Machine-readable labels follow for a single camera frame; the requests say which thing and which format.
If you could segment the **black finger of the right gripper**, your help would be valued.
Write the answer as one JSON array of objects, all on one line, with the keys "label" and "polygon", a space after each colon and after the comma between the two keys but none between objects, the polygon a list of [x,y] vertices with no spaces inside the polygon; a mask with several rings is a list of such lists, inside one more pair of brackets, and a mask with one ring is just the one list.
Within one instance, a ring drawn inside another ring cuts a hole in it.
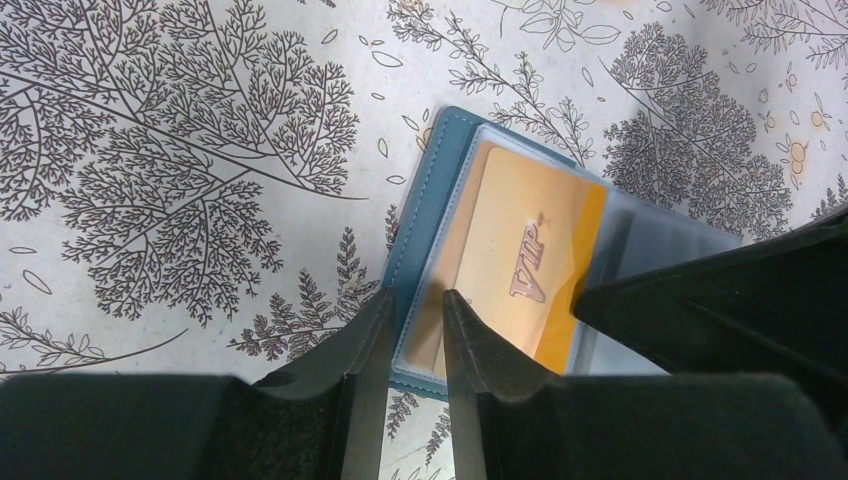
[{"label": "black finger of the right gripper", "polygon": [[847,210],[587,289],[577,317],[671,373],[772,373],[847,427]]}]

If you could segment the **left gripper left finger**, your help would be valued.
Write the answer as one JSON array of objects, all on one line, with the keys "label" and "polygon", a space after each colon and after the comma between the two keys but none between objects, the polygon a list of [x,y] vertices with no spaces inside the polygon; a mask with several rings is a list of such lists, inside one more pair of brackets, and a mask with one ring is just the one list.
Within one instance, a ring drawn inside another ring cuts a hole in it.
[{"label": "left gripper left finger", "polygon": [[20,375],[1,387],[5,479],[375,479],[396,296],[255,383]]}]

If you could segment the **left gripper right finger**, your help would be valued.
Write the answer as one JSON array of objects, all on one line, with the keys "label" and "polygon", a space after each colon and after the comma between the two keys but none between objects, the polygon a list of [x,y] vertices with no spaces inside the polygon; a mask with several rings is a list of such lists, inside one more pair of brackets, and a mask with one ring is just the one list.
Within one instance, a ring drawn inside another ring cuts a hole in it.
[{"label": "left gripper right finger", "polygon": [[459,479],[843,479],[812,401],[776,375],[560,376],[443,295]]}]

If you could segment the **blue leather card holder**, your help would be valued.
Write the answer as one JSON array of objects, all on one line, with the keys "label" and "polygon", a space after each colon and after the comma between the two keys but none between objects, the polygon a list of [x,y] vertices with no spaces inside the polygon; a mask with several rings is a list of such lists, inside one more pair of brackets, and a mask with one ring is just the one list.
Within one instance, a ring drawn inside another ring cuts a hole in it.
[{"label": "blue leather card holder", "polygon": [[586,287],[739,247],[740,238],[628,194],[574,161],[457,108],[421,160],[384,282],[398,296],[390,382],[448,394],[442,295],[482,298],[499,335],[562,375],[658,367],[580,322]]}]

